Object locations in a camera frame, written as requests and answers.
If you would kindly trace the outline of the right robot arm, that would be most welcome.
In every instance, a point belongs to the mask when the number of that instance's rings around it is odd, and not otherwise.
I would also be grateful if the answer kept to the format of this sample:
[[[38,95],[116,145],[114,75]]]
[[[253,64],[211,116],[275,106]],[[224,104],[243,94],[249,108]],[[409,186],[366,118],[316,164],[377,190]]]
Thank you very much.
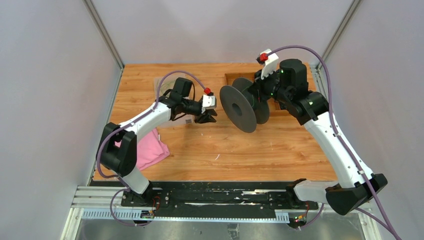
[[[339,215],[346,215],[373,199],[388,183],[382,173],[373,173],[349,143],[329,111],[326,98],[309,89],[307,67],[299,59],[272,60],[258,57],[263,66],[254,75],[249,92],[260,101],[273,98],[314,137],[329,160],[337,180],[334,182],[298,179],[287,187],[286,203],[294,209],[306,201],[328,204]]]

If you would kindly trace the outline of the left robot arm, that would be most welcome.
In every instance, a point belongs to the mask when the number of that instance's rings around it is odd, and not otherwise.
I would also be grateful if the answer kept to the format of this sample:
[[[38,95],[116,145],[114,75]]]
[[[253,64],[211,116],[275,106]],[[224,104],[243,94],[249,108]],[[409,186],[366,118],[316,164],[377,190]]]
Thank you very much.
[[[137,145],[149,132],[160,125],[174,121],[180,114],[194,116],[195,123],[214,123],[217,99],[207,87],[199,100],[190,99],[193,82],[179,77],[173,87],[158,94],[155,102],[135,117],[115,124],[109,122],[103,128],[96,154],[96,164],[103,165],[115,173],[134,193],[140,206],[149,206],[153,201],[151,182],[137,168]]]

